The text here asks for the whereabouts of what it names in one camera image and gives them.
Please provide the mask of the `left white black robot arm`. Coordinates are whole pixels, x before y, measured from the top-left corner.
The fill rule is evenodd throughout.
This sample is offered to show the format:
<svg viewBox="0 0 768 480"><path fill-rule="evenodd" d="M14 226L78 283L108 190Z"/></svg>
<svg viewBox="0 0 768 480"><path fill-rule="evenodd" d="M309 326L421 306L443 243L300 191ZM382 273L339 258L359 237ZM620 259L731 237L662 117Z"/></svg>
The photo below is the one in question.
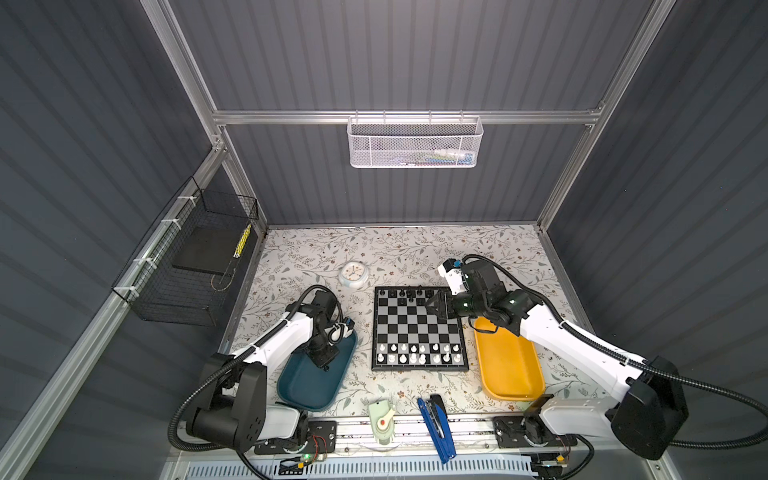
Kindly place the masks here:
<svg viewBox="0 0 768 480"><path fill-rule="evenodd" d="M303 446L309 436L307 415L295 407L270 404L268 378L296 352L320 372L330 371L350 330L343 320L336 294L315 284L255 341L232 354L212 355L199 386L171 416L170 445L187 452L229 449L238 454L264 441Z"/></svg>

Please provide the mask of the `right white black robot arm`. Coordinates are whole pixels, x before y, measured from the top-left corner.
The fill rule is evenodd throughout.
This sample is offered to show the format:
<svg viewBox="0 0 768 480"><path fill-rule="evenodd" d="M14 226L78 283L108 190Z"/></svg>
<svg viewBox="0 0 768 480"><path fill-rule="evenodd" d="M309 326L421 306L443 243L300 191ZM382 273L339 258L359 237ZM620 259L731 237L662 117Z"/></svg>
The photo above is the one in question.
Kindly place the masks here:
<svg viewBox="0 0 768 480"><path fill-rule="evenodd" d="M474 321L485 318L491 334L503 330L541 345L595 381L613 400L599 419L603 435L614 437L629 451L657 460L670 447L696 450L733 450L766 441L767 431L732 440L690 441L676 435L689 417L684 390L712 393L746 405L761 415L765 404L735 392L680 375L670 361L652 360L627 352L564 319L543 294L514 280L495 261L479 254L449 258L438 267L448 291L433 295L427 309L441 319Z"/></svg>

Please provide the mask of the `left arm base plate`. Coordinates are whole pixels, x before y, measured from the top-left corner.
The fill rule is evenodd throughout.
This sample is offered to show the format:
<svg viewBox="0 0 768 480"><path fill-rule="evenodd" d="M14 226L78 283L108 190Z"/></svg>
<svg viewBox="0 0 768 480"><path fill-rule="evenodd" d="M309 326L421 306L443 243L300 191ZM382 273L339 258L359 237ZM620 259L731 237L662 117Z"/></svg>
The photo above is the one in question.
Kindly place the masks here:
<svg viewBox="0 0 768 480"><path fill-rule="evenodd" d="M310 419L303 432L289 439L271 439L257 443L253 453L256 455L334 453L337 429L336 421Z"/></svg>

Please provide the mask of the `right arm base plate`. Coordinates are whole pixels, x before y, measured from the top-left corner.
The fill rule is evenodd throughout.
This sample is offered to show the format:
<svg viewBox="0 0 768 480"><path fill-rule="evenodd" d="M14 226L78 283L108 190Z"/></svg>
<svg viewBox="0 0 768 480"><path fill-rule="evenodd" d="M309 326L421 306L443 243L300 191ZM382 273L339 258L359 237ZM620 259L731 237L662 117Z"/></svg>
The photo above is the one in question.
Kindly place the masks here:
<svg viewBox="0 0 768 480"><path fill-rule="evenodd" d="M496 416L492 426L500 448L565 447L578 444L574 435L552 433L538 417L524 415Z"/></svg>

